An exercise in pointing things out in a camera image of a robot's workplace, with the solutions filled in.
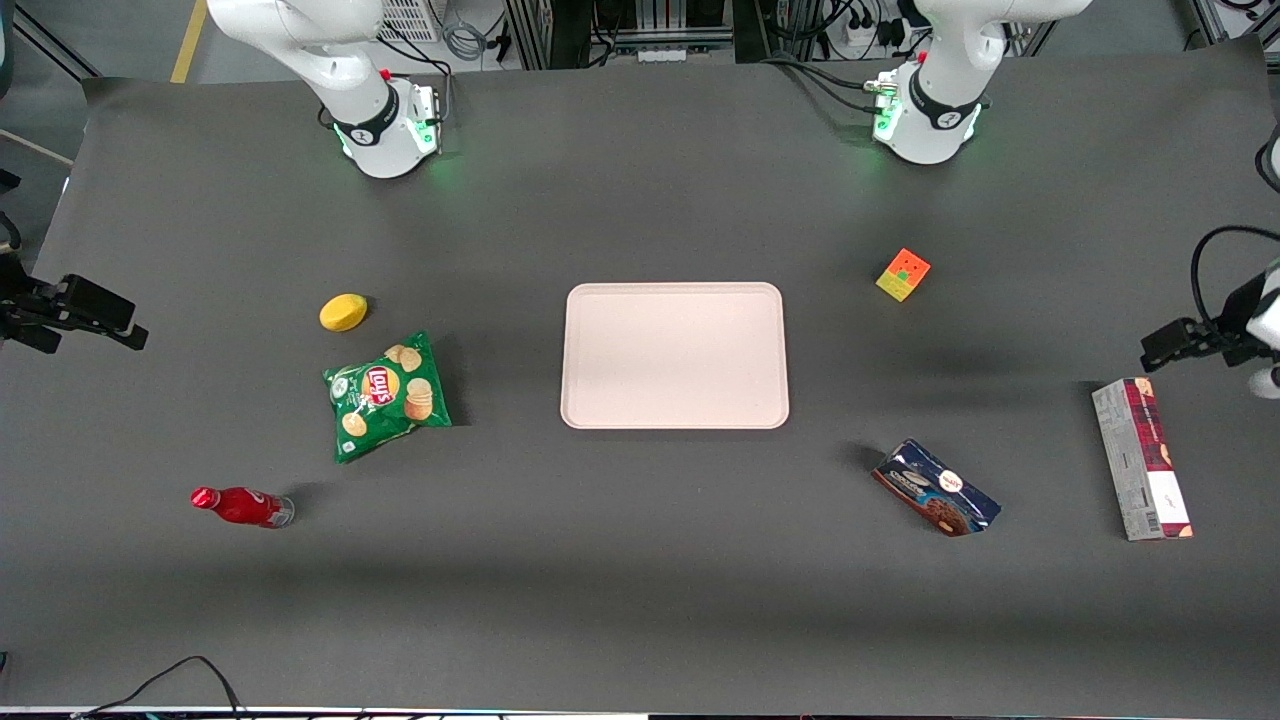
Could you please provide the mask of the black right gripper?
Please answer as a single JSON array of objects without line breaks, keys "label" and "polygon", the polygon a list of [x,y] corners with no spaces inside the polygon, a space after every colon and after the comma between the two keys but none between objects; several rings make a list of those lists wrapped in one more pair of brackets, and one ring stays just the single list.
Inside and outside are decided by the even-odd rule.
[{"label": "black right gripper", "polygon": [[29,275],[1,279],[3,340],[14,340],[41,354],[58,351],[60,331],[67,328],[69,318],[93,325],[95,334],[141,351],[148,331],[133,324],[134,310],[132,301],[82,275],[68,274],[58,283]]}]

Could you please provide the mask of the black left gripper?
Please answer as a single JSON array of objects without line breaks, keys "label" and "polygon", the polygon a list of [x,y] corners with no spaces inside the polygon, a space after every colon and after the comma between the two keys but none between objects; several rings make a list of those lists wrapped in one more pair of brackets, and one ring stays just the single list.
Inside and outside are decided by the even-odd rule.
[{"label": "black left gripper", "polygon": [[1215,354],[1222,357],[1226,366],[1271,357],[1271,348],[1245,328],[1260,306],[1263,287],[1265,273],[1258,273],[1230,292],[1222,311],[1210,318],[1201,282],[1196,275],[1196,309],[1213,340],[1210,343],[1201,341],[1199,323],[1192,318],[1178,318],[1142,340],[1144,372],[1155,373],[1172,363],[1212,357]]}]

